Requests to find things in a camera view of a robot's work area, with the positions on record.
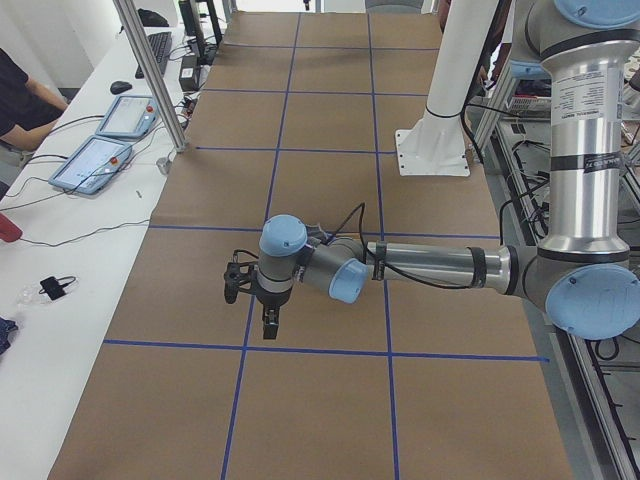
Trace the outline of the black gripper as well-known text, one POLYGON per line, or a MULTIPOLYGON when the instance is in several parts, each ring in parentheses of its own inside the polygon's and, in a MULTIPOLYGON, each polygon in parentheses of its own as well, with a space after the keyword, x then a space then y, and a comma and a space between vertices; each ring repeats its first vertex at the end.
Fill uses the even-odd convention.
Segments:
POLYGON ((282 292, 270 292, 258 287, 254 295, 263 306, 263 339, 275 340, 279 330, 279 311, 289 301, 291 289, 282 292))

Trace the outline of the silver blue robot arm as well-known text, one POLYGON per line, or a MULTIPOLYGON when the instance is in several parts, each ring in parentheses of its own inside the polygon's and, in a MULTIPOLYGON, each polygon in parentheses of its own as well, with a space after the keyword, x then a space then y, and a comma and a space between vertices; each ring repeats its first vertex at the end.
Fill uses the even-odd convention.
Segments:
POLYGON ((250 271, 263 335, 277 335, 295 281, 355 301, 365 282, 402 277, 444 289, 525 298, 560 329, 617 336, 639 318, 639 281, 619 237, 623 67, 639 43, 635 1, 520 1, 511 68, 551 79, 549 223, 536 247, 445 248, 310 237, 296 217, 269 219, 250 271))

